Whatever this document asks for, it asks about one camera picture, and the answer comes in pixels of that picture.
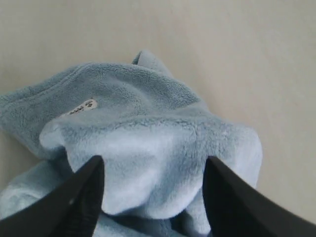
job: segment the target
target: light blue fleece blanket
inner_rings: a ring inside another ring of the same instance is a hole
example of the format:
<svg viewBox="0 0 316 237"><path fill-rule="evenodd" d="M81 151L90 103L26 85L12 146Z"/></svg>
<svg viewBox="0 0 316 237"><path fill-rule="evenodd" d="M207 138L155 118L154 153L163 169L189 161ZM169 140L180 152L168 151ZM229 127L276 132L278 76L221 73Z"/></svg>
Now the light blue fleece blanket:
<svg viewBox="0 0 316 237"><path fill-rule="evenodd" d="M0 216L26 207L62 182L57 175L61 163L77 171L101 155L107 215L100 217L95 236L133 236L125 231L181 236L169 221L180 213L182 234L207 236L201 194L207 156L221 158L253 187L262 160L252 128L212 114L145 50L133 64L83 64L1 96L0 127L48 160L1 193Z"/></svg>

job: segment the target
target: beige surface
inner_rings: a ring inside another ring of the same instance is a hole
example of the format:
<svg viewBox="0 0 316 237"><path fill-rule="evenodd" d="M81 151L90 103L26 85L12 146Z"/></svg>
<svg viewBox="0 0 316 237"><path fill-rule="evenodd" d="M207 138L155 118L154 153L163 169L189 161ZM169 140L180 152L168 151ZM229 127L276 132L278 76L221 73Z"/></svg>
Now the beige surface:
<svg viewBox="0 0 316 237"><path fill-rule="evenodd" d="M259 189L316 222L316 1L0 0L0 93L143 48L210 110L255 127ZM36 159L0 133L0 188Z"/></svg>

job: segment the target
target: white label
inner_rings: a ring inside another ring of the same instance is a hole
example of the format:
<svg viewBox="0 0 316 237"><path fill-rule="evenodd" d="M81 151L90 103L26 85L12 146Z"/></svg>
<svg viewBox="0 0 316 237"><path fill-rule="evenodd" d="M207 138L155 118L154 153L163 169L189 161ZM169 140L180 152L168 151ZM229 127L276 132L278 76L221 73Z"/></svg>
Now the white label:
<svg viewBox="0 0 316 237"><path fill-rule="evenodd" d="M90 100L84 101L81 105L75 107L73 110L69 111L68 113L63 114L62 116L73 115L73 114L80 113L82 111L93 110L97 106L98 106L98 103L95 100L90 99Z"/></svg>

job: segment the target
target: blue towel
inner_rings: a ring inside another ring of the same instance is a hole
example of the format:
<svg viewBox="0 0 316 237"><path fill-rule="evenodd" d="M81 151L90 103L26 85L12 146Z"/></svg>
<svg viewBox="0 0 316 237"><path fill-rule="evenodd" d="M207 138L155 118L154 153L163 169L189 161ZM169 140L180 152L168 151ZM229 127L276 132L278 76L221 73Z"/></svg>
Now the blue towel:
<svg viewBox="0 0 316 237"><path fill-rule="evenodd" d="M41 159L67 153L72 171L101 155L106 214L150 221L181 213L186 236L210 231L201 196L207 156L253 187L262 160L252 128L212 114L148 51L133 64L83 64L1 96L0 127Z"/></svg>

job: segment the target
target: care tag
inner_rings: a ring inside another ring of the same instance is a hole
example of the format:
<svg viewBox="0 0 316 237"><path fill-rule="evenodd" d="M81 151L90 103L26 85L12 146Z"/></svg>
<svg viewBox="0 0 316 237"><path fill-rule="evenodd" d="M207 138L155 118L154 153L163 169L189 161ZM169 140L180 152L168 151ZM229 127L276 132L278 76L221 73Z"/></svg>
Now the care tag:
<svg viewBox="0 0 316 237"><path fill-rule="evenodd" d="M97 106L98 106L98 103L94 99L90 99L90 100L84 101L81 105L75 107L73 110L61 115L60 117L77 114L77 113L80 113L82 111L93 110Z"/></svg>

